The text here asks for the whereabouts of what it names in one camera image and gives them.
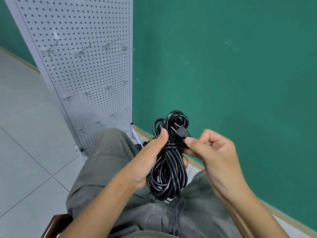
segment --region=gray pants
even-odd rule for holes
[[[137,153],[129,137],[119,129],[106,129],[98,135],[66,200],[67,210],[74,219]],[[149,195],[147,185],[138,189],[119,216],[109,237],[142,230],[171,233],[172,228],[175,228],[174,208],[183,198],[186,205],[178,215],[178,236],[241,237],[227,209],[214,195],[204,171],[197,173],[182,190],[181,198],[175,198],[169,204]]]

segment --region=person's right hand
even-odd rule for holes
[[[190,148],[185,153],[203,162],[209,183],[219,199],[231,200],[249,191],[231,140],[205,129],[198,140],[187,137],[185,144]]]

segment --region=tile floor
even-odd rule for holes
[[[74,145],[42,76],[0,50],[0,237],[41,237],[66,212],[84,164]],[[198,171],[188,166],[189,182]],[[292,238],[308,237],[276,219]]]

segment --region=black plug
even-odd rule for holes
[[[191,137],[188,130],[184,127],[183,124],[177,129],[175,134],[180,136],[182,139],[185,139],[186,137]]]

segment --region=perforated metal panel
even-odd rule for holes
[[[28,30],[22,35],[32,38],[33,43],[25,38],[27,45],[33,48],[41,73],[48,74],[51,91],[57,92],[78,145],[89,153],[105,128],[130,134],[132,51],[127,47],[132,48],[133,0],[14,2]],[[81,59],[76,53],[86,47]]]

